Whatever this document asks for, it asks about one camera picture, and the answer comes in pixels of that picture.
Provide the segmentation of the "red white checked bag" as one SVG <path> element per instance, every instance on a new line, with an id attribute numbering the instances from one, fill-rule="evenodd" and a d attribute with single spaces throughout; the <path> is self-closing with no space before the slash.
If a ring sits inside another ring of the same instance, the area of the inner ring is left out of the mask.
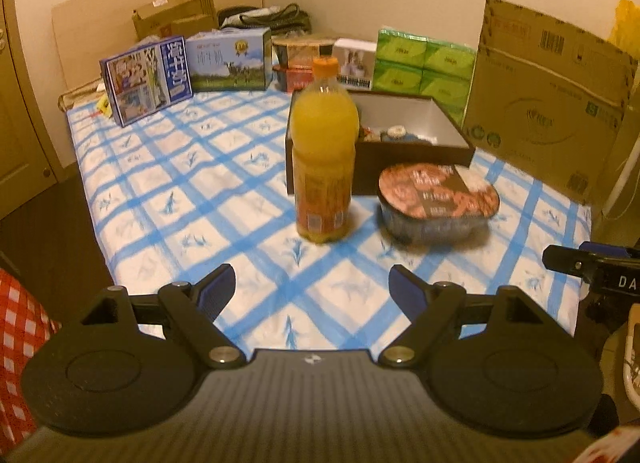
<path id="1" fill-rule="evenodd" d="M 1 454 L 36 429 L 21 387 L 27 362 L 60 328 L 40 302 L 6 269 L 0 287 Z"/>

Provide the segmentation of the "blue white checked tablecloth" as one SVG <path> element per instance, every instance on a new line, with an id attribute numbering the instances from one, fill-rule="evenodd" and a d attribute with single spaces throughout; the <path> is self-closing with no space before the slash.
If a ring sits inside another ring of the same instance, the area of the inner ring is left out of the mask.
<path id="1" fill-rule="evenodd" d="M 485 153 L 472 168 L 498 191 L 486 229 L 454 245 L 409 249 L 378 225 L 378 200 L 352 200 L 352 231 L 317 245 L 295 227 L 285 186 L 290 99 L 277 90 L 199 94 L 120 127 L 94 103 L 67 122 L 94 234 L 113 280 L 133 294 L 196 282 L 223 263 L 235 293 L 217 327 L 241 349 L 378 353 L 407 325 L 390 268 L 471 293 L 521 287 L 567 331 L 579 283 L 547 270 L 542 251 L 590 235 L 590 210 Z"/>

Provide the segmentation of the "orange juice bottle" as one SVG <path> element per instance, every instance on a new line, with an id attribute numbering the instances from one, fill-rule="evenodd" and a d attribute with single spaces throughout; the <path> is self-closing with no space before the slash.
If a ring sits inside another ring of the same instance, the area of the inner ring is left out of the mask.
<path id="1" fill-rule="evenodd" d="M 290 116 L 296 227 L 314 243 L 336 241 L 348 229 L 360 120 L 339 72 L 334 56 L 315 58 L 314 79 L 296 94 Z"/>

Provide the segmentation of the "yellow plastic bag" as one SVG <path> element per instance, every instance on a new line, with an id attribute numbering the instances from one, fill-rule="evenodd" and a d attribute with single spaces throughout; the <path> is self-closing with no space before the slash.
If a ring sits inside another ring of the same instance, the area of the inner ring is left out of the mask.
<path id="1" fill-rule="evenodd" d="M 618 3 L 608 41 L 634 59 L 640 59 L 640 8 L 631 0 Z"/>

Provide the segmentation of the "cow picture milk box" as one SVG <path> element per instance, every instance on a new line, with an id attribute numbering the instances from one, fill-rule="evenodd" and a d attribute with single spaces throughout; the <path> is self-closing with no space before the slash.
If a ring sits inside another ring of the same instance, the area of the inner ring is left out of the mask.
<path id="1" fill-rule="evenodd" d="M 268 27 L 224 28 L 186 40 L 191 85 L 195 92 L 266 90 L 272 76 Z"/>

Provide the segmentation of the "brown cardboard box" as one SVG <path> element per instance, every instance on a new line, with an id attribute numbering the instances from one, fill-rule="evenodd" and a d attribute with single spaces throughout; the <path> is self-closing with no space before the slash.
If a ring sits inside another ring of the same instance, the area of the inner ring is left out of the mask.
<path id="1" fill-rule="evenodd" d="M 137 38 L 191 37 L 218 28 L 214 0 L 154 0 L 134 9 Z"/>

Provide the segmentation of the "large cardboard box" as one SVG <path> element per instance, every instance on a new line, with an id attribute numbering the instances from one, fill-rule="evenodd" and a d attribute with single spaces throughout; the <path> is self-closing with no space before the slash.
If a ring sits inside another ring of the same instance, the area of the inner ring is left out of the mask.
<path id="1" fill-rule="evenodd" d="M 486 0 L 463 131 L 478 149 L 585 204 L 622 127 L 637 66 L 569 22 Z"/>

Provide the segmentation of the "dark brown open box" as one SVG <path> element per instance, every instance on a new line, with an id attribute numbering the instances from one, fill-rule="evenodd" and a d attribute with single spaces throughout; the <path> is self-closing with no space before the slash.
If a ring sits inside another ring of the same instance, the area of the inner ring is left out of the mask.
<path id="1" fill-rule="evenodd" d="M 434 99 L 355 90 L 349 96 L 360 118 L 352 194 L 375 196 L 382 170 L 393 165 L 471 164 L 474 146 Z"/>

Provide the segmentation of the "instant noodle bowl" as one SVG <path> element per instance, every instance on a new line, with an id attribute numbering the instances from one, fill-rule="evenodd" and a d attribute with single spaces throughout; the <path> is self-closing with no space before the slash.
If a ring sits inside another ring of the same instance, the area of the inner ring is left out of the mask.
<path id="1" fill-rule="evenodd" d="M 378 201 L 386 231 L 411 245 L 464 240 L 486 227 L 500 207 L 497 190 L 474 170 L 430 163 L 385 168 Z"/>

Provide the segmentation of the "blue milk carton box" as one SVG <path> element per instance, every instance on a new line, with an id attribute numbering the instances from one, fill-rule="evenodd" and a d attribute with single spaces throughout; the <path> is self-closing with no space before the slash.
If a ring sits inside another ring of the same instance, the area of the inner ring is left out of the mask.
<path id="1" fill-rule="evenodd" d="M 100 61 L 113 118 L 127 127 L 146 116 L 193 97 L 186 41 L 153 37 Z"/>

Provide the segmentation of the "wooden headboard panel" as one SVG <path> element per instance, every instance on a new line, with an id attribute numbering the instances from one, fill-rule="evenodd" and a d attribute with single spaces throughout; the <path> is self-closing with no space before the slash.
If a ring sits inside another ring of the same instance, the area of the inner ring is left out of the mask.
<path id="1" fill-rule="evenodd" d="M 100 76 L 99 60 L 137 42 L 132 15 L 153 0 L 68 0 L 52 8 L 53 35 L 65 87 L 76 88 Z M 214 0 L 217 9 L 239 4 L 260 7 L 264 0 Z"/>

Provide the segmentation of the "orange snack boxes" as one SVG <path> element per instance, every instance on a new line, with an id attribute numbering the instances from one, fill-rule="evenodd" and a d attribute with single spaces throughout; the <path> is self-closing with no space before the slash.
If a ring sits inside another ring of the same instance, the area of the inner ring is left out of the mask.
<path id="1" fill-rule="evenodd" d="M 314 59 L 330 56 L 334 42 L 335 38 L 305 35 L 274 38 L 272 48 L 277 64 L 273 67 L 273 72 L 279 89 L 292 92 L 310 84 L 314 79 Z"/>

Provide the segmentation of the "green tissue pack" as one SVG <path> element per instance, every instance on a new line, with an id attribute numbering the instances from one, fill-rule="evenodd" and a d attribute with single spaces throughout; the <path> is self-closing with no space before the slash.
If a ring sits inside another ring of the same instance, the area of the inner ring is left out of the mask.
<path id="1" fill-rule="evenodd" d="M 476 51 L 384 27 L 378 31 L 372 89 L 432 98 L 462 125 Z"/>

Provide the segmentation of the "white product box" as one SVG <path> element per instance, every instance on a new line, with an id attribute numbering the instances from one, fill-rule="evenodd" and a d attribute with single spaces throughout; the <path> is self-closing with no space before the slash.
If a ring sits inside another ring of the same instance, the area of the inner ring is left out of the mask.
<path id="1" fill-rule="evenodd" d="M 340 66 L 338 81 L 347 89 L 370 90 L 375 66 L 376 43 L 373 41 L 338 38 L 332 56 Z"/>

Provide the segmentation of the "red black packet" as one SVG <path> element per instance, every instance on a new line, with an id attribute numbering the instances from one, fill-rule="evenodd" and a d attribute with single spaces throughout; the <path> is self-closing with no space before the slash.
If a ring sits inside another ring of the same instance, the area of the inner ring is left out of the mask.
<path id="1" fill-rule="evenodd" d="M 382 140 L 382 134 L 379 130 L 361 126 L 358 140 L 362 142 L 380 142 Z"/>

